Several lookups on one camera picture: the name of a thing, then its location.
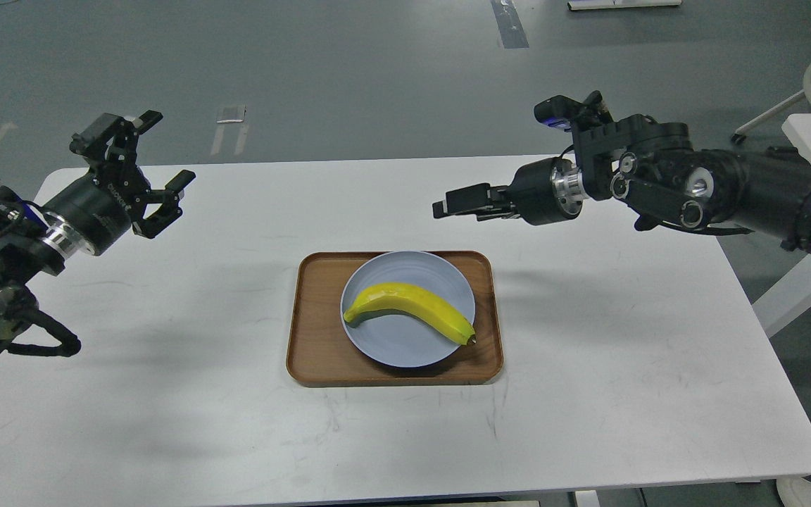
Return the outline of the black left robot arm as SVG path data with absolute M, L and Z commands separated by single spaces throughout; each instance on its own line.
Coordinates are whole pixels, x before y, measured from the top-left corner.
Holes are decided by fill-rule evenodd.
M 0 355 L 71 357 L 80 338 L 46 314 L 27 283 L 39 273 L 56 276 L 83 251 L 100 256 L 125 233 L 157 237 L 182 215 L 180 200 L 194 173 L 181 170 L 154 189 L 137 163 L 139 138 L 162 119 L 103 113 L 74 134 L 72 153 L 88 171 L 44 205 L 0 180 Z

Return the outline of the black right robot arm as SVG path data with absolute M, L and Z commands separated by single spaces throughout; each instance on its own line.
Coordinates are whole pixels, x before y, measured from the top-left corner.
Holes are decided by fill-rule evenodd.
M 811 254 L 811 164 L 795 149 L 696 150 L 688 125 L 640 113 L 615 120 L 598 91 L 583 101 L 553 96 L 534 107 L 534 116 L 572 135 L 573 158 L 526 164 L 508 185 L 451 190 L 432 215 L 547 225 L 577 218 L 586 199 L 617 199 L 637 214 L 638 231 L 757 232 L 786 251 Z

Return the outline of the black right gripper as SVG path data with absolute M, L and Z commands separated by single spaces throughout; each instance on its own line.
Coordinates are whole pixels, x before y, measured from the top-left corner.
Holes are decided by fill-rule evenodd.
M 521 218 L 536 227 L 577 218 L 587 198 L 573 161 L 552 157 L 520 167 L 507 187 L 479 183 L 446 192 L 432 204 L 432 217 L 475 215 L 479 222 Z

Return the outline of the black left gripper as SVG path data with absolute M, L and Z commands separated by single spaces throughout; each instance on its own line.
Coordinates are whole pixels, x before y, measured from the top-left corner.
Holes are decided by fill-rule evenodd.
M 139 136 L 162 118 L 152 110 L 138 118 L 103 113 L 72 134 L 70 151 L 88 171 L 42 206 L 49 241 L 63 256 L 100 256 L 129 231 L 153 239 L 183 214 L 180 201 L 196 173 L 181 170 L 164 189 L 152 189 L 137 163 Z

